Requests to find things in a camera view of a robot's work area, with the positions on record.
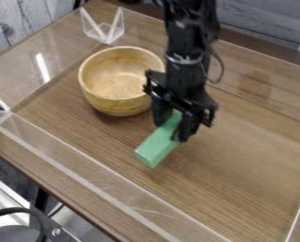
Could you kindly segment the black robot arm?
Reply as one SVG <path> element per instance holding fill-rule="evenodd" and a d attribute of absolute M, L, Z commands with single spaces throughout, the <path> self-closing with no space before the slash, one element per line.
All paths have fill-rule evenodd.
<path fill-rule="evenodd" d="M 200 126 L 212 126 L 219 103 L 205 85 L 212 48 L 220 36 L 217 0 L 152 0 L 164 9 L 168 45 L 167 69 L 147 72 L 145 93 L 151 96 L 153 122 L 163 126 L 175 112 L 181 119 L 173 128 L 172 139 L 185 143 Z"/>

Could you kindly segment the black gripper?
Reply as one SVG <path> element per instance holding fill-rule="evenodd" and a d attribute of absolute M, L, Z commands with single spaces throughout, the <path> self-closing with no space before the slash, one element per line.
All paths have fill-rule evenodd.
<path fill-rule="evenodd" d="M 211 62 L 177 64 L 168 62 L 167 72 L 148 70 L 144 91 L 151 96 L 153 122 L 160 127 L 179 111 L 180 120 L 173 140 L 185 143 L 199 126 L 212 127 L 219 103 L 205 88 Z"/>

